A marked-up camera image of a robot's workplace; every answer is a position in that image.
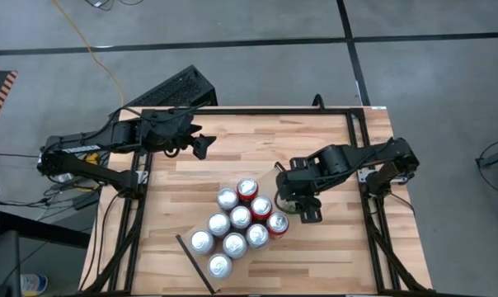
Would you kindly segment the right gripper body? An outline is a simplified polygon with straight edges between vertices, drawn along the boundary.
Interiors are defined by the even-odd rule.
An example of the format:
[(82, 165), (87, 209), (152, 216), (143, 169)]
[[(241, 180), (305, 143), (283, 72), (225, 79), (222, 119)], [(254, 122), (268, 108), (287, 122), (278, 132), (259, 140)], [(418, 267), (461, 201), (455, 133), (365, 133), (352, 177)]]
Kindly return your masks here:
[(275, 181), (279, 190), (278, 196), (283, 200), (295, 200), (298, 209), (304, 206), (320, 206), (313, 189), (314, 175), (309, 169), (291, 169), (280, 172)]

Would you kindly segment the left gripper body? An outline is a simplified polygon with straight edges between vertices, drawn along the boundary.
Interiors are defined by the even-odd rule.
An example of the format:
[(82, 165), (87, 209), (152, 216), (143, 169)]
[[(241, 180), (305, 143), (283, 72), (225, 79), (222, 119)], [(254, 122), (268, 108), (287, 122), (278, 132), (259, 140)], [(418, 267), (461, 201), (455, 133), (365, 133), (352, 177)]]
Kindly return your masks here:
[(193, 125), (195, 109), (143, 110), (139, 128), (141, 150), (145, 153), (163, 151), (176, 157), (181, 150), (193, 148), (193, 133), (202, 129)]

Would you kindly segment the orange Fanta can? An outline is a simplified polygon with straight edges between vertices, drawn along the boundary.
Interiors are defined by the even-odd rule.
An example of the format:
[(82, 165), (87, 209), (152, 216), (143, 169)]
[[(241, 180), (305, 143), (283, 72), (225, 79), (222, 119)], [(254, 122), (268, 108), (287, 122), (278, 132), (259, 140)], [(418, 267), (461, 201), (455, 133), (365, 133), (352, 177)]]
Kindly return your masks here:
[(274, 212), (267, 219), (266, 227), (271, 239), (281, 238), (289, 228), (289, 219), (280, 212)]

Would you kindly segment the red Fanta strawberry can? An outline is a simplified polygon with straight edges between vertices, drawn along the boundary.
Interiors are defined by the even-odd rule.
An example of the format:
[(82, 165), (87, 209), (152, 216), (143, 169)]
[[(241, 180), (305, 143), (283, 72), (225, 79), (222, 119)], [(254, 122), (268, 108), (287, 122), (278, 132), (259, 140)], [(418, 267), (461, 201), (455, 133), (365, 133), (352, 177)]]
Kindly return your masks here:
[(258, 196), (252, 202), (250, 211), (253, 219), (266, 220), (272, 213), (272, 203), (266, 196)]

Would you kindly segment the silver Diet Coke can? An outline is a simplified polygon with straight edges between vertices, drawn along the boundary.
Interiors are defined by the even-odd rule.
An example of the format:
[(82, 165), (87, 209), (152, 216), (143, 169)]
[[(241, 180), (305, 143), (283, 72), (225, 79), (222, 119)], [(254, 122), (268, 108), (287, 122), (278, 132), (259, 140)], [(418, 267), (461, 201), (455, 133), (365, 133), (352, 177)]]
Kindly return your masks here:
[(246, 238), (240, 233), (229, 233), (223, 239), (223, 252), (233, 259), (242, 258), (247, 252)]
[(251, 248), (262, 248), (269, 240), (269, 232), (262, 224), (253, 224), (246, 231), (246, 241)]
[(243, 205), (232, 209), (230, 213), (230, 223), (235, 229), (246, 229), (252, 221), (251, 211)]

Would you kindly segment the wooden shelf with black legs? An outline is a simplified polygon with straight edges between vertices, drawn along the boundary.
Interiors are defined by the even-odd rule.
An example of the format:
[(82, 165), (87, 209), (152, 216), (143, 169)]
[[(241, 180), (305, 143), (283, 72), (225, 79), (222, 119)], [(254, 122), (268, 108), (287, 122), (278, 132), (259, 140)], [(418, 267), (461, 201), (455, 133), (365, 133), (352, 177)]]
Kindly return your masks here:
[[(224, 253), (223, 239), (228, 234), (223, 238), (218, 238), (214, 236), (215, 249), (211, 253), (199, 254), (194, 252), (190, 247), (190, 237), (193, 234), (193, 232), (195, 232), (198, 229), (204, 229), (209, 231), (207, 228), (207, 220), (197, 224), (193, 229), (191, 229), (187, 233), (183, 235), (177, 235), (176, 240), (180, 244), (181, 248), (185, 252), (188, 259), (190, 260), (190, 263), (194, 267), (195, 271), (198, 273), (206, 289), (212, 295), (215, 295), (217, 293), (224, 293), (228, 286), (234, 285), (237, 281), (245, 280), (248, 277), (249, 265), (253, 261), (255, 261), (255, 259), (257, 259), (258, 257), (265, 255), (270, 248), (277, 246), (279, 243), (279, 239), (270, 238), (269, 242), (264, 247), (252, 248), (249, 247), (247, 244), (247, 252), (242, 258), (239, 259), (231, 258), (233, 263), (232, 274), (226, 279), (217, 279), (209, 274), (207, 265), (212, 255), (214, 255), (215, 253)], [(231, 225), (229, 233), (240, 233), (241, 235), (246, 237), (247, 229), (253, 224), (256, 223), (251, 223), (246, 229), (235, 229)]]

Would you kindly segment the silver-topped beverage can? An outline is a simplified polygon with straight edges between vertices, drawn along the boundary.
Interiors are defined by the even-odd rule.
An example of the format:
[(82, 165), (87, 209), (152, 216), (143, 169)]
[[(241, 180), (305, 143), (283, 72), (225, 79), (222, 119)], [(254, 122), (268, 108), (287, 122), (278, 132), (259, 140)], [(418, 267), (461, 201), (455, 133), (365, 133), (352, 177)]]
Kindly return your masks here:
[(237, 192), (232, 188), (223, 188), (217, 194), (218, 207), (225, 211), (230, 212), (238, 206)]

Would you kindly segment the black perforated metal box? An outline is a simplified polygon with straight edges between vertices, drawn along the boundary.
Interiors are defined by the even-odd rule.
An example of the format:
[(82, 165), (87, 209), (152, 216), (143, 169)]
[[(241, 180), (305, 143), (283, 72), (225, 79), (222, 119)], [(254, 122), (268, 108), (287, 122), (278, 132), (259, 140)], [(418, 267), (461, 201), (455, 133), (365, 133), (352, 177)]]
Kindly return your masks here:
[(218, 105), (215, 88), (194, 65), (190, 65), (126, 106), (198, 106), (203, 103)]

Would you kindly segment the white blue yellow container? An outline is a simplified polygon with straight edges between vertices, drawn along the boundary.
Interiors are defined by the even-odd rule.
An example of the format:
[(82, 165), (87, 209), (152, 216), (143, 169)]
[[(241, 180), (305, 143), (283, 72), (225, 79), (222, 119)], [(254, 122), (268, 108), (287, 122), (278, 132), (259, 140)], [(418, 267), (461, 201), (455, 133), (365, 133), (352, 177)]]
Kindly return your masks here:
[(43, 274), (20, 274), (20, 282), (22, 297), (36, 297), (46, 291), (49, 279)]

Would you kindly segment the black aluminium table frame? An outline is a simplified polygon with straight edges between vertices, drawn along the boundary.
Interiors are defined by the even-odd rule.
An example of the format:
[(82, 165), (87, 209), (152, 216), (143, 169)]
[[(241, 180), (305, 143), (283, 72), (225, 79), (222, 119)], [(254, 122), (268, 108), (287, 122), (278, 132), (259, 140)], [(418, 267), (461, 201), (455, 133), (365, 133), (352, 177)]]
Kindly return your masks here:
[[(219, 189), (263, 177), (276, 163), (328, 144), (379, 144), (392, 137), (383, 107), (206, 107), (195, 114), (216, 136), (205, 160), (184, 151), (153, 157), (132, 295), (206, 295), (176, 240), (218, 208)], [(344, 295), (376, 292), (355, 177), (321, 194), (322, 222), (292, 228), (249, 265), (248, 277), (219, 295)]]

